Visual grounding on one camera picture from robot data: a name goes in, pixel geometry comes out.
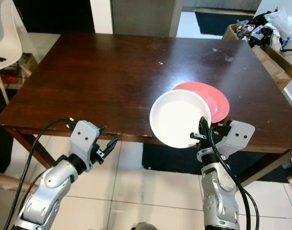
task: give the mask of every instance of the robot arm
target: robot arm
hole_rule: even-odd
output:
[[[104,127],[73,119],[68,127],[73,131],[71,154],[61,156],[57,165],[43,174],[38,189],[20,210],[12,230],[49,230],[71,184],[82,172],[89,172],[95,162],[102,164],[118,140],[118,136],[112,139],[102,151],[96,141]]]
[[[218,124],[215,135],[221,139],[216,147],[223,159],[245,148],[255,128],[247,123],[229,121]],[[219,162],[209,143],[209,128],[201,118],[199,133],[191,133],[197,143],[197,159],[202,162],[203,213],[206,230],[239,230],[236,184]]]

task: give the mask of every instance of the plate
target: plate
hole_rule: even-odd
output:
[[[190,133],[199,133],[201,116],[210,126],[210,109],[201,96],[188,90],[171,90],[154,102],[149,121],[152,131],[161,142],[183,149],[198,142],[190,138]]]
[[[224,120],[230,111],[230,105],[225,95],[211,85],[201,82],[186,82],[174,88],[174,90],[178,89],[189,90],[200,95],[210,108],[212,123]]]

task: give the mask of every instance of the dark wood tabletop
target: dark wood tabletop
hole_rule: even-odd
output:
[[[157,142],[153,102],[188,81],[225,94],[226,120],[256,127],[249,150],[292,149],[292,108],[245,41],[63,34],[0,114],[0,127],[36,134],[72,117],[106,125],[105,135]],[[70,132],[58,125],[50,134]]]

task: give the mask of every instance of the white chair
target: white chair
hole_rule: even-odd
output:
[[[0,70],[17,62],[22,56],[22,44],[18,37],[14,18],[13,8],[10,0],[0,0]],[[0,89],[6,104],[9,99],[0,77]]]

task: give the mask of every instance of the red plate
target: red plate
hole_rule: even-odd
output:
[[[230,106],[227,98],[211,85],[201,82],[186,82],[177,85],[173,90],[189,90],[200,95],[210,108],[212,123],[223,120],[229,113]]]

